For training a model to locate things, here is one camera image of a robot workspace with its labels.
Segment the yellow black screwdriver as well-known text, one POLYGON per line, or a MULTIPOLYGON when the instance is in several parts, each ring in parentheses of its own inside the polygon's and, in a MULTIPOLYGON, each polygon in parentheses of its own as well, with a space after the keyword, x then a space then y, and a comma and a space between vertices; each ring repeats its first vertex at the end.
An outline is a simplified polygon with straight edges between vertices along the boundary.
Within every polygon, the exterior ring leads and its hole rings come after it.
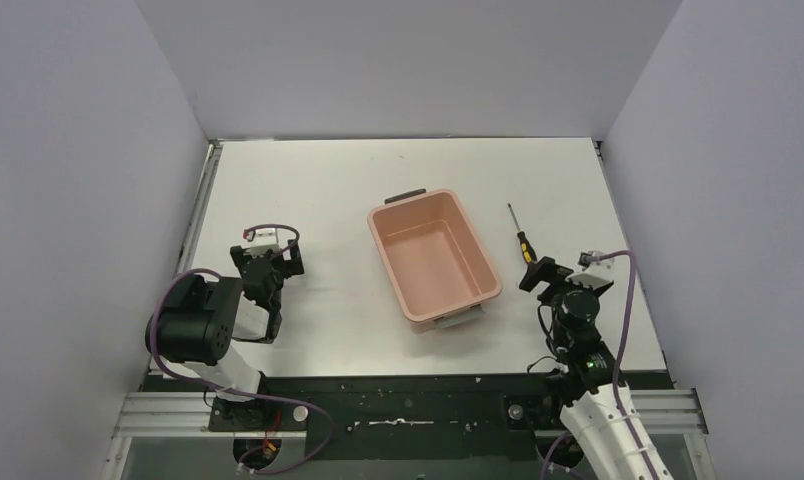
POLYGON ((536 263, 538 261, 536 252, 535 252, 534 248, 532 247, 531 243, 529 242, 525 231, 519 225, 519 222, 518 222, 518 219, 516 217, 516 214, 515 214, 515 211, 513 209, 512 204, 508 203, 507 207, 509 209, 513 224, 514 224, 515 229, 516 229, 516 237, 518 239, 518 243, 519 243, 519 246, 520 246, 522 257, 523 257, 523 259, 524 259, 526 264, 528 264, 528 265, 534 264, 534 263, 536 263))

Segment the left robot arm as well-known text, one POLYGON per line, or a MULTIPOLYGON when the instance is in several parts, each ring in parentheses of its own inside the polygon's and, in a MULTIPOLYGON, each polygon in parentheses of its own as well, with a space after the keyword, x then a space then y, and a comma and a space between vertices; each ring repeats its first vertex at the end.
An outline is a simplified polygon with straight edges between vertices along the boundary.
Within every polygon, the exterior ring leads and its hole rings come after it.
POLYGON ((250 366, 234 343, 273 343, 280 331, 282 290, 305 273, 297 239, 249 241, 230 248, 236 277, 192 269, 175 279, 150 317, 145 334, 155 360, 182 365, 192 382, 234 402, 234 415, 249 429, 270 423, 274 403, 263 372, 250 366))

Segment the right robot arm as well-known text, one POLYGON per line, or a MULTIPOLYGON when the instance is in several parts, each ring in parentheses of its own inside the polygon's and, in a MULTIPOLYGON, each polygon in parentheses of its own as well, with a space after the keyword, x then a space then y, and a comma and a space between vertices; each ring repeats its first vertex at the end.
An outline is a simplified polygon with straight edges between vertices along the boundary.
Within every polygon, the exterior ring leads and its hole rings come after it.
POLYGON ((530 292, 545 284, 543 325, 557 362, 546 377, 558 420, 600 479, 669 479, 665 465, 621 377, 621 353, 613 353, 596 327, 601 297, 614 282, 613 258, 585 252, 575 271, 542 257, 527 265, 520 282, 530 292))

